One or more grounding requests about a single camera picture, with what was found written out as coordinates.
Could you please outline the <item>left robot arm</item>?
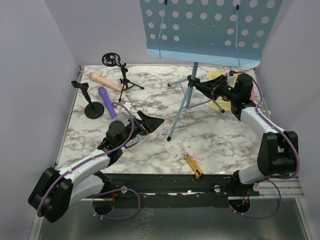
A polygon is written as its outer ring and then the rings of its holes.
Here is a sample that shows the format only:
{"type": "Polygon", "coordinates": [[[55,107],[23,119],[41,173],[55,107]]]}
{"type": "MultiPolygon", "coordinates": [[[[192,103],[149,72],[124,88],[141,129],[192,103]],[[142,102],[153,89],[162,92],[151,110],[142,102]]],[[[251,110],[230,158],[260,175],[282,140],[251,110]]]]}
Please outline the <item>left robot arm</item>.
{"type": "Polygon", "coordinates": [[[49,167],[42,173],[27,200],[39,217],[54,223],[71,204],[92,195],[104,198],[110,194],[111,185],[101,170],[120,158],[129,141],[153,133],[165,121],[142,111],[137,114],[138,117],[130,115],[126,120],[116,117],[100,145],[87,157],[59,170],[49,167]]]}

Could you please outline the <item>yellow sheet music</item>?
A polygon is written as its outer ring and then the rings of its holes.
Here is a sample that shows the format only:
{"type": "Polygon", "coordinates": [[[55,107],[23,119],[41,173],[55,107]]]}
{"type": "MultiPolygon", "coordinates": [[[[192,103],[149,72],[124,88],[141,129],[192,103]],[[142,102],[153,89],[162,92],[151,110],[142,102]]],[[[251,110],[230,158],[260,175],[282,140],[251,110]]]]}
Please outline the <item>yellow sheet music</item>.
{"type": "MultiPolygon", "coordinates": [[[[226,72],[223,71],[214,71],[214,70],[210,70],[208,72],[208,79],[209,80],[213,80],[217,77],[219,77],[220,75],[225,75],[226,72]]],[[[225,112],[231,112],[231,103],[228,101],[223,100],[221,97],[219,97],[216,102],[224,109],[225,112]]],[[[220,109],[218,108],[218,106],[213,102],[210,101],[208,103],[208,107],[211,110],[215,110],[215,111],[219,111],[220,109]]]]}

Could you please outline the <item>purple microphone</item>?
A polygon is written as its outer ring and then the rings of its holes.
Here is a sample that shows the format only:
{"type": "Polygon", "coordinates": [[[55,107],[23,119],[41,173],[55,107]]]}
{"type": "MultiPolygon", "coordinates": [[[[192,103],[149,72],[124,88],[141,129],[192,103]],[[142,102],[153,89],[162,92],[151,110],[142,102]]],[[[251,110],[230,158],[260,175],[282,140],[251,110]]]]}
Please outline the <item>purple microphone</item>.
{"type": "Polygon", "coordinates": [[[112,119],[116,118],[117,114],[116,114],[115,109],[111,103],[109,96],[108,96],[107,90],[103,86],[101,86],[98,88],[98,94],[102,98],[110,117],[112,119]]]}

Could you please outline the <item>light blue music stand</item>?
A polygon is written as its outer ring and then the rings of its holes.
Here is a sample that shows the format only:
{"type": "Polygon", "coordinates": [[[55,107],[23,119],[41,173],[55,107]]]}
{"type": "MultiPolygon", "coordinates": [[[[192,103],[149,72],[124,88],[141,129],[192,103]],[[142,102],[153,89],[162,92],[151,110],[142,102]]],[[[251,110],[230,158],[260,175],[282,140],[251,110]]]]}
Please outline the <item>light blue music stand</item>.
{"type": "Polygon", "coordinates": [[[191,108],[194,83],[209,81],[209,71],[238,72],[235,85],[240,68],[260,64],[281,5],[280,0],[140,2],[147,54],[193,62],[181,110],[191,108]]]}

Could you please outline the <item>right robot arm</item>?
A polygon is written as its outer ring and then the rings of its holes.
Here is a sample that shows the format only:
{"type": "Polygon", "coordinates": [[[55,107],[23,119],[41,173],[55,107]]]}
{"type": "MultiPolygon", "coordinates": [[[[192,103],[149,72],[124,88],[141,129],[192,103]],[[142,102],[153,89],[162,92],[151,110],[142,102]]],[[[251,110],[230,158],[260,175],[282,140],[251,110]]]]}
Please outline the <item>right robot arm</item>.
{"type": "Polygon", "coordinates": [[[230,191],[241,196],[247,192],[248,185],[273,178],[288,180],[296,177],[300,169],[298,135],[277,126],[252,101],[252,89],[257,82],[250,75],[240,73],[234,86],[229,85],[229,79],[229,75],[221,75],[209,81],[196,82],[194,86],[211,100],[222,98],[230,102],[234,116],[260,140],[256,162],[235,173],[236,180],[230,183],[230,191]]]}

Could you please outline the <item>black round-base mic stand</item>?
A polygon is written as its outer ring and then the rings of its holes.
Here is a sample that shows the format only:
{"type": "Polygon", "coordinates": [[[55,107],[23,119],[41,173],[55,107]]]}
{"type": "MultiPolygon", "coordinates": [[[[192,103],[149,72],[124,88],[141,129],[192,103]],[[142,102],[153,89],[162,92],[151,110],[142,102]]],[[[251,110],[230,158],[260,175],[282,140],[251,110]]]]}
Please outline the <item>black round-base mic stand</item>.
{"type": "Polygon", "coordinates": [[[85,100],[88,102],[87,106],[84,108],[85,116],[89,119],[100,118],[103,115],[105,108],[100,102],[97,102],[97,101],[92,102],[91,97],[88,93],[89,84],[87,82],[79,83],[73,80],[71,81],[71,85],[75,89],[80,89],[85,100]]]}

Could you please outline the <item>beige microphone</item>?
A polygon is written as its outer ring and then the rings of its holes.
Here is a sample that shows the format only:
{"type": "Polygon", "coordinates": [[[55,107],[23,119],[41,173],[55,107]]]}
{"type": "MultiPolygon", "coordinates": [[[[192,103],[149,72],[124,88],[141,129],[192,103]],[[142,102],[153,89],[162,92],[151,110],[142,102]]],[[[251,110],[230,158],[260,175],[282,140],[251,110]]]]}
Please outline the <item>beige microphone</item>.
{"type": "Polygon", "coordinates": [[[121,92],[122,91],[122,87],[116,85],[115,83],[111,82],[110,80],[107,80],[106,78],[98,75],[97,73],[95,72],[90,72],[88,74],[89,78],[94,81],[94,82],[97,82],[101,85],[104,85],[114,91],[117,91],[117,92],[121,92]]]}

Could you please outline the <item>pink sheet music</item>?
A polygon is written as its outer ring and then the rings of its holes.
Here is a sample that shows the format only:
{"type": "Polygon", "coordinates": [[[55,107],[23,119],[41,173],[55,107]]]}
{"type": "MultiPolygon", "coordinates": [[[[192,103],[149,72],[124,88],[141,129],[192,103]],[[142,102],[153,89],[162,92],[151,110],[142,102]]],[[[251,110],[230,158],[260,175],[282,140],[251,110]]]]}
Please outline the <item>pink sheet music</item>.
{"type": "Polygon", "coordinates": [[[251,94],[250,94],[250,100],[252,101],[252,102],[255,102],[255,84],[253,83],[252,84],[252,89],[251,89],[251,94]]]}

